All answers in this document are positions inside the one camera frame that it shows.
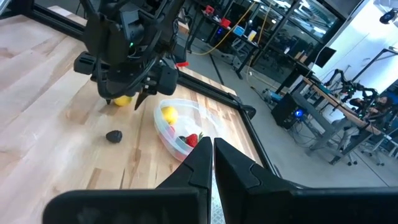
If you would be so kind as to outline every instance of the ceiling light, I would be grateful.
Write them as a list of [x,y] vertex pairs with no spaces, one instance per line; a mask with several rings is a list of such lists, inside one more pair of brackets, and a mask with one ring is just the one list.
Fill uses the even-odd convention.
[[319,27],[314,27],[313,29],[314,29],[315,31],[321,33],[321,34],[326,34],[326,31],[323,30],[323,29],[321,29],[321,28],[319,28]]
[[310,7],[309,3],[308,3],[306,0],[302,0],[302,2],[300,2],[300,4],[301,4],[302,6],[304,6],[304,7],[306,7],[306,8],[309,8],[309,7]]
[[280,5],[280,6],[284,6],[284,7],[291,7],[291,6],[292,6],[292,5],[290,5],[289,3],[284,2],[284,1],[280,1],[280,0],[274,0],[274,2],[275,2],[276,4],[278,4],[278,5]]

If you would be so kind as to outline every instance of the black stone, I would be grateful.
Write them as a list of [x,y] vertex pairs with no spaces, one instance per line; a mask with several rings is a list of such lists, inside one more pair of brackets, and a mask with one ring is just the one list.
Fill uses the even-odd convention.
[[114,130],[106,134],[106,139],[111,143],[119,143],[120,141],[122,141],[122,137],[122,132],[118,130]]

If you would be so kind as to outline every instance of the strawberry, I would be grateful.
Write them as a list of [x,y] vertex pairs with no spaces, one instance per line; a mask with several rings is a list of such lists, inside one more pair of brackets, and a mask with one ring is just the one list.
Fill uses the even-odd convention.
[[185,138],[185,143],[191,147],[195,147],[198,144],[198,135],[191,134]]

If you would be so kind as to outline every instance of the workbench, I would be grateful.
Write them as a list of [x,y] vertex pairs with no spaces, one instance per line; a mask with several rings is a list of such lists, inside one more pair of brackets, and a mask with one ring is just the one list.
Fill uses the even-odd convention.
[[[129,106],[107,105],[96,83],[73,71],[86,50],[82,42],[22,15],[1,20],[0,33],[0,223],[41,223],[46,203],[69,190],[158,186],[180,165],[155,131],[153,112],[164,99],[205,106],[224,125],[225,140],[261,164],[236,109],[180,85],[172,96],[148,97],[136,111],[135,97]],[[123,132],[119,144],[105,139],[115,129]]]
[[381,131],[378,130],[376,127],[374,127],[372,124],[368,124],[366,121],[363,121],[359,119],[356,116],[356,113],[351,110],[347,105],[345,105],[343,102],[341,102],[339,99],[335,98],[334,96],[325,93],[317,83],[311,81],[308,78],[303,78],[303,80],[298,84],[298,86],[295,88],[295,90],[291,93],[293,98],[301,105],[303,106],[306,110],[307,113],[312,115],[312,117],[318,122],[318,124],[325,130],[323,133],[316,133],[312,131],[315,134],[315,137],[317,138],[317,142],[310,147],[311,151],[316,151],[318,149],[323,149],[326,144],[328,143],[331,138],[336,135],[339,131],[343,129],[346,123],[340,122],[337,126],[333,126],[326,118],[323,117],[321,113],[319,113],[316,109],[315,106],[311,105],[307,101],[307,99],[301,95],[301,91],[309,85],[311,89],[313,89],[315,92],[317,92],[322,98],[327,100],[332,106],[334,106],[336,109],[340,110],[344,116],[346,122],[351,122],[359,129],[364,129],[366,131],[363,131],[359,138],[357,138],[354,141],[351,141],[351,143],[347,146],[347,148],[341,153],[335,156],[335,158],[330,161],[331,165],[336,164],[339,162],[342,158],[345,156],[349,156],[352,150],[356,149],[356,147],[367,141],[372,135],[380,135]]

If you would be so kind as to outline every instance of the yellow lemon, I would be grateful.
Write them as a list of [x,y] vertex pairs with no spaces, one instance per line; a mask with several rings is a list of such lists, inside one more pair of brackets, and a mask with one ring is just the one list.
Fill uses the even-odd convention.
[[172,106],[165,106],[162,108],[163,118],[168,124],[175,124],[178,119],[178,111]]
[[131,102],[131,100],[132,97],[130,96],[120,96],[119,98],[114,99],[113,102],[118,106],[126,106]]

